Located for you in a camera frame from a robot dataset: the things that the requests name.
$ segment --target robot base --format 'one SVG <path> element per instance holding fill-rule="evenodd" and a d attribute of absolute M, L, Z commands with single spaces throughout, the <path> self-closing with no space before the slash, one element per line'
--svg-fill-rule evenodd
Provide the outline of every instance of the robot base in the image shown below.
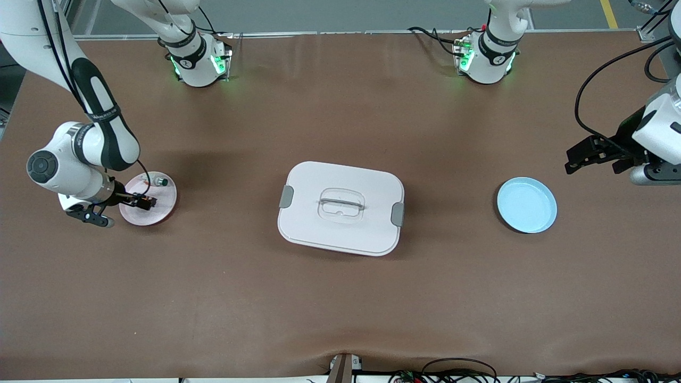
<path fill-rule="evenodd" d="M 175 59 L 170 57 L 175 75 L 181 82 L 191 87 L 207 87 L 216 81 L 229 81 L 229 71 L 232 67 L 232 47 L 213 36 L 201 33 L 201 38 L 209 47 L 204 56 L 196 63 L 192 70 L 181 67 Z"/>
<path fill-rule="evenodd" d="M 454 56 L 454 65 L 459 76 L 466 75 L 471 80 L 480 84 L 494 84 L 501 80 L 510 70 L 516 54 L 507 60 L 505 65 L 492 65 L 487 57 L 475 49 L 478 46 L 478 39 L 482 37 L 481 32 L 472 32 L 462 38 L 461 46 L 454 46 L 454 52 L 461 53 L 463 57 Z"/>
<path fill-rule="evenodd" d="M 137 209 L 125 204 L 119 205 L 123 218 L 136 226 L 149 226 L 163 221 L 172 213 L 177 202 L 177 187 L 168 175 L 161 172 L 149 172 L 149 177 L 151 186 L 146 195 L 157 199 L 156 205 L 151 210 Z M 144 193 L 147 185 L 146 174 L 142 173 L 130 180 L 125 189 L 129 193 Z"/>

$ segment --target pink plate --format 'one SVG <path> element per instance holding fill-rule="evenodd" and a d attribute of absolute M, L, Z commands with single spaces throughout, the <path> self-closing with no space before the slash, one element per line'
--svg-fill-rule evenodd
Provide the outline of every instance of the pink plate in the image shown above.
<path fill-rule="evenodd" d="M 168 184 L 166 186 L 151 185 L 146 195 L 156 198 L 156 206 L 149 211 L 124 204 L 119 205 L 123 218 L 133 225 L 149 226 L 159 223 L 172 212 L 177 201 L 175 182 L 168 175 L 161 172 L 149 172 L 149 176 L 151 181 L 154 181 L 157 177 L 163 177 L 168 180 Z M 125 186 L 125 190 L 130 194 L 144 193 L 146 185 L 146 174 L 143 173 L 130 180 Z"/>

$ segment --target white plastic container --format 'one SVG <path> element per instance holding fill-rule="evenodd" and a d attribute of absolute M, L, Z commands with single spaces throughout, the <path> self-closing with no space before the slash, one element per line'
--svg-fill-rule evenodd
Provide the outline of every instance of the white plastic container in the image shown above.
<path fill-rule="evenodd" d="M 279 202 L 279 232 L 289 242 L 364 256 L 384 256 L 400 239 L 405 189 L 393 174 L 302 162 Z"/>

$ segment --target table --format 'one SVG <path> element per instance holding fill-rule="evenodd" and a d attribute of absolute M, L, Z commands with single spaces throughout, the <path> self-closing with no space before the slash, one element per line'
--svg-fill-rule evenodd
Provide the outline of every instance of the table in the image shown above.
<path fill-rule="evenodd" d="M 205 89 L 176 82 L 154 41 L 82 45 L 180 202 L 148 228 L 116 209 L 111 230 L 66 217 L 25 162 L 84 116 L 28 75 L 0 142 L 0 378 L 308 375 L 343 351 L 365 369 L 442 356 L 507 375 L 681 368 L 681 189 L 563 169 L 587 135 L 578 87 L 638 46 L 634 32 L 528 34 L 490 86 L 456 77 L 437 42 L 414 35 L 240 40 L 232 80 Z M 599 75 L 583 120 L 613 134 L 659 88 L 645 58 Z M 402 180 L 392 253 L 280 236 L 279 194 L 306 160 Z M 499 221 L 495 191 L 517 176 L 554 192 L 547 232 Z"/>

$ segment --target small round plate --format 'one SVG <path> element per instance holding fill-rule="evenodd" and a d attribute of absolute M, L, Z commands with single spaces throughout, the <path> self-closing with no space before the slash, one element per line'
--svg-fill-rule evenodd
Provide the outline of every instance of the small round plate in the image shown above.
<path fill-rule="evenodd" d="M 558 206 L 553 193 L 536 179 L 509 179 L 496 195 L 501 217 L 512 228 L 526 233 L 538 233 L 556 221 Z"/>
<path fill-rule="evenodd" d="M 151 185 L 151 187 L 149 187 L 149 191 L 146 195 L 156 198 L 156 206 L 149 211 L 124 204 L 119 205 L 123 218 L 133 225 L 149 226 L 157 224 L 166 218 L 175 207 L 175 202 L 177 201 L 177 188 L 175 182 L 173 182 L 168 175 L 161 172 L 149 172 L 149 177 L 152 181 L 156 177 L 163 177 L 168 180 L 168 184 L 166 186 Z M 125 186 L 125 190 L 128 193 L 144 193 L 146 185 L 146 174 L 142 173 L 130 180 Z"/>

